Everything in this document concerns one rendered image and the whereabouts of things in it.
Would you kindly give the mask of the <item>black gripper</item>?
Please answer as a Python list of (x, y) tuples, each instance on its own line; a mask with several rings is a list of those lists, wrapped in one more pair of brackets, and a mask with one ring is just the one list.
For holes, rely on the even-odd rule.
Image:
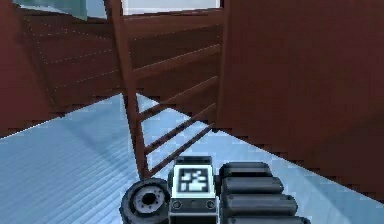
[(149, 178), (134, 183), (119, 208), (123, 224), (168, 224), (170, 193), (167, 181)]

